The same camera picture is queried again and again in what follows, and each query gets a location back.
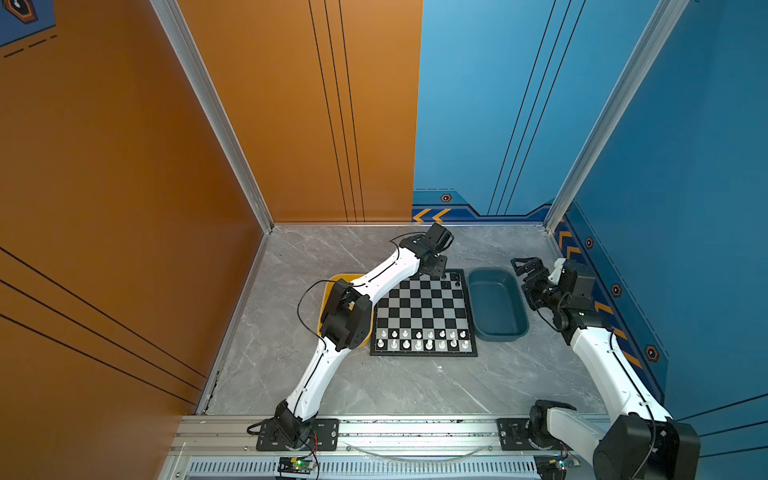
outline gray marble floor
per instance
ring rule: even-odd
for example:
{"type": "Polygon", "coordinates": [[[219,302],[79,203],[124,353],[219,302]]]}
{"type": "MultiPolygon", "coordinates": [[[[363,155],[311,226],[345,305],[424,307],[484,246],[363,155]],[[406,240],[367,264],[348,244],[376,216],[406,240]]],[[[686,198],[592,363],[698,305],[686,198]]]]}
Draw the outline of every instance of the gray marble floor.
{"type": "MultiPolygon", "coordinates": [[[[365,273],[392,252],[387,240],[414,227],[277,227],[269,238],[253,291],[214,391],[209,414],[274,412],[296,386],[316,345],[296,318],[296,302],[317,280],[365,273]]],[[[541,227],[452,227],[449,268],[511,269],[512,257],[557,251],[541,227]]],[[[323,287],[302,304],[312,326],[323,287]]],[[[478,339],[477,358],[423,359],[352,352],[339,367],[321,415],[527,414],[536,399],[569,402],[580,412],[605,413],[587,370],[535,313],[528,334],[513,343],[478,339]]]]}

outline robotic arm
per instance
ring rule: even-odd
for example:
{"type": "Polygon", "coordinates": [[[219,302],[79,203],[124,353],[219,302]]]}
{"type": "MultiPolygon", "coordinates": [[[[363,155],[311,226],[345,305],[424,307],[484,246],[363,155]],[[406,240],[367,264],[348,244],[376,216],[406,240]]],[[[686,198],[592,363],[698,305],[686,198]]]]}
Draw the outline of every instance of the robotic arm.
{"type": "Polygon", "coordinates": [[[605,432],[573,406],[537,400],[529,430],[537,445],[569,445],[603,479],[694,480],[699,437],[675,422],[648,392],[619,349],[613,328],[594,310],[594,273],[583,263],[558,259],[554,272],[538,258],[513,259],[522,291],[533,310],[553,312],[555,329],[578,355],[605,402],[611,427],[605,432]]]}
{"type": "Polygon", "coordinates": [[[275,409],[274,421],[287,444],[294,449],[306,443],[320,400],[344,358],[371,333],[373,306],[395,285],[410,276],[441,276],[453,235],[439,223],[427,233],[415,233],[400,241],[395,253],[352,283],[333,285],[320,315],[323,326],[315,353],[288,398],[275,409]]]}

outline orange wall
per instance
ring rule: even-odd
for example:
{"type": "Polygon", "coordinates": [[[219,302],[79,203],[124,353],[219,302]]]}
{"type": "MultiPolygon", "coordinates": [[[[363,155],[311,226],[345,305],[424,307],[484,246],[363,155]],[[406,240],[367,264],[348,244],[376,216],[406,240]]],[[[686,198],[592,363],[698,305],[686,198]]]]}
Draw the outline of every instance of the orange wall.
{"type": "Polygon", "coordinates": [[[275,221],[410,219],[421,1],[180,6],[275,221]]]}
{"type": "Polygon", "coordinates": [[[0,478],[154,478],[261,231],[149,1],[55,14],[0,48],[0,478]]]}

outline teal plastic container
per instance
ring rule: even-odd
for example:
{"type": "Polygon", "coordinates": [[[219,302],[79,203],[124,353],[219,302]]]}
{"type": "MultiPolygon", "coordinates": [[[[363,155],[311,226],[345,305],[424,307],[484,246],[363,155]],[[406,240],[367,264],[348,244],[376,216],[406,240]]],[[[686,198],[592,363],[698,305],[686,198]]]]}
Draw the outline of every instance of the teal plastic container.
{"type": "Polygon", "coordinates": [[[467,277],[475,335],[486,342],[513,342],[528,333],[528,314],[518,283],[502,268],[478,268],[467,277]]]}

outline chessboard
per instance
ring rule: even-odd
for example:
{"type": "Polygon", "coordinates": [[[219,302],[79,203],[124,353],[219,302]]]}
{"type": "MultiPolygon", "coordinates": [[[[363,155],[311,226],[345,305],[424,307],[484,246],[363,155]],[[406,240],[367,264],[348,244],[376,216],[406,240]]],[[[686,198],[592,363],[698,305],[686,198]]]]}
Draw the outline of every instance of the chessboard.
{"type": "Polygon", "coordinates": [[[477,356],[464,270],[403,280],[376,304],[371,355],[477,356]]]}

